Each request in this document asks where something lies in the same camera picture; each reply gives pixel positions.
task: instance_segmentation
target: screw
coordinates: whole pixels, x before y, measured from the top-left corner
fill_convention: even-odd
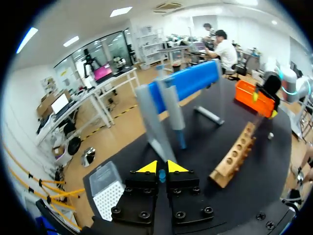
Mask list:
[[[266,228],[272,230],[275,227],[275,224],[272,221],[266,223]]]
[[[263,212],[259,212],[257,215],[256,215],[256,219],[257,220],[265,220],[265,214]]]
[[[185,217],[186,217],[186,213],[182,211],[179,211],[175,214],[176,219],[184,219]]]
[[[121,213],[121,209],[119,207],[112,207],[111,212],[112,214],[119,214]]]
[[[213,209],[212,207],[205,207],[202,211],[205,215],[209,215],[213,212]]]
[[[194,193],[200,193],[200,188],[198,186],[195,186],[195,187],[192,188],[192,191]]]
[[[173,193],[174,194],[180,194],[181,190],[179,188],[176,188],[176,189],[173,190]]]
[[[143,190],[143,192],[146,193],[146,194],[149,194],[149,193],[152,192],[152,190],[151,190],[150,188],[145,188],[145,189]]]
[[[129,188],[129,187],[126,187],[126,188],[125,188],[125,192],[131,192],[131,191],[133,191],[132,188]]]
[[[142,219],[148,219],[150,217],[150,213],[149,212],[146,212],[146,211],[142,211],[141,213],[139,213],[139,218],[142,218]]]

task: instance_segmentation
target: black table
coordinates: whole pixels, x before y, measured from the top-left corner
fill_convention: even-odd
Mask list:
[[[214,85],[183,106],[187,149],[179,148],[179,143],[174,131],[170,129],[168,119],[162,122],[178,164],[196,172],[200,178],[200,188],[209,199],[216,217],[226,222],[218,227],[217,232],[219,233],[247,222],[260,209],[279,199],[291,157],[290,120],[282,110],[279,110],[273,120],[265,119],[263,121],[256,133],[257,140],[252,151],[240,167],[239,172],[225,188],[220,188],[214,181],[207,179],[232,147],[247,122],[253,121],[256,115],[256,112],[234,100],[235,83],[228,80],[223,83],[225,123],[221,127],[193,111],[195,105],[201,104],[213,113],[219,113],[218,91]],[[269,132],[274,134],[272,140],[267,139]],[[161,167],[165,166],[147,144],[146,136],[142,135],[103,162],[102,165],[113,161],[121,178],[125,179],[130,170],[140,169],[154,160],[158,160]],[[84,186],[92,211],[96,216],[101,217],[90,191],[89,176],[94,171],[84,177]],[[172,234],[171,211],[165,184],[159,184],[154,234]]]

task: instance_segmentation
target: yellow black warning tape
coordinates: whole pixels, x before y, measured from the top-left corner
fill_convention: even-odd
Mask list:
[[[113,119],[117,119],[118,117],[122,116],[123,114],[127,113],[128,111],[130,111],[131,109],[133,109],[134,107],[137,107],[138,104],[135,104],[134,106],[130,107],[129,109],[121,112],[119,115],[116,115],[115,117],[113,117]],[[94,130],[93,132],[91,132],[89,135],[87,135],[85,138],[82,139],[82,142],[84,140],[86,140],[88,137],[92,136],[94,133],[96,133],[97,131],[100,131],[103,127],[105,127],[104,125],[103,126],[100,126],[99,128],[97,128],[96,130]]]

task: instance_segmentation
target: white shelving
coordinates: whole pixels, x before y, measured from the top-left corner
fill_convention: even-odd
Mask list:
[[[138,38],[138,48],[141,59],[146,64],[153,64],[161,59],[158,50],[162,49],[163,30],[152,31],[151,26],[143,27],[140,30],[141,35]]]

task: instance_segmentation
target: orange crate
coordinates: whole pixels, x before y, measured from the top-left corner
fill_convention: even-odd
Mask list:
[[[253,102],[252,96],[254,91],[255,86],[248,82],[240,80],[236,84],[235,99],[259,112],[261,115],[269,118],[274,109],[275,101],[259,92],[258,100],[256,102]]]

